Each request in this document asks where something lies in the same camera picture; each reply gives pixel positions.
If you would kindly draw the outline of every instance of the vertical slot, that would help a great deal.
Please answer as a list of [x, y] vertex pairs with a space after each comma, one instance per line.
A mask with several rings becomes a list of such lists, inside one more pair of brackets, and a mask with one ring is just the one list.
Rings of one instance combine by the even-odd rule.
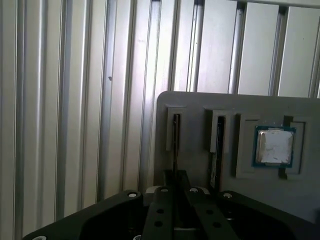
[[280, 73], [283, 60], [283, 53], [285, 48], [286, 28], [288, 21], [288, 8], [280, 6], [277, 22], [276, 31], [274, 38], [273, 57], [270, 74], [269, 84], [269, 96], [277, 96], [280, 85]]
[[204, 21], [204, 0], [195, 0], [194, 4], [187, 76], [187, 92], [197, 91], [201, 39]]
[[16, 47], [16, 125], [15, 125], [15, 181], [14, 181], [14, 239], [23, 237], [24, 211], [24, 88], [25, 88], [25, 29], [26, 2], [17, 2], [17, 47]]
[[220, 178], [221, 178], [221, 167], [224, 150], [224, 135], [225, 135], [225, 122], [224, 116], [219, 116], [217, 120], [217, 131], [216, 131], [216, 147], [215, 152], [211, 154], [211, 175], [210, 185], [214, 191], [220, 191]]
[[146, 189], [149, 165], [150, 137], [152, 133], [153, 107], [155, 97], [155, 78], [158, 57], [158, 41], [160, 27], [161, 3], [152, 1], [150, 7], [148, 45], [146, 54], [146, 72], [142, 111], [142, 135], [140, 149], [140, 165], [138, 189]]
[[177, 178], [180, 139], [180, 114], [173, 115], [173, 175]]
[[107, 3], [106, 17], [106, 36], [105, 36], [105, 60], [104, 60], [104, 77], [102, 83], [102, 112], [100, 126], [100, 147], [98, 160], [98, 178], [97, 178], [97, 202], [105, 199], [106, 186], [106, 169], [108, 161], [109, 146], [109, 127], [110, 127], [110, 110], [111, 110], [111, 85], [112, 69], [114, 63], [114, 44], [116, 30], [116, 11], [117, 1], [109, 0]]
[[242, 46], [246, 24], [246, 8], [247, 4], [243, 2], [238, 2], [236, 5], [228, 94], [238, 93]]
[[60, 94], [58, 114], [58, 144], [56, 163], [56, 210], [55, 220], [62, 219], [65, 211], [65, 178], [66, 178], [66, 154], [67, 154], [67, 125], [68, 125], [68, 101], [70, 85], [70, 59], [71, 59], [71, 20], [72, 1], [64, 1], [61, 20], [61, 62], [60, 62]]
[[320, 82], [320, 19], [318, 23], [318, 31], [316, 34], [316, 42], [314, 48], [314, 57], [312, 63], [311, 81], [309, 87], [309, 98], [319, 98], [319, 82]]

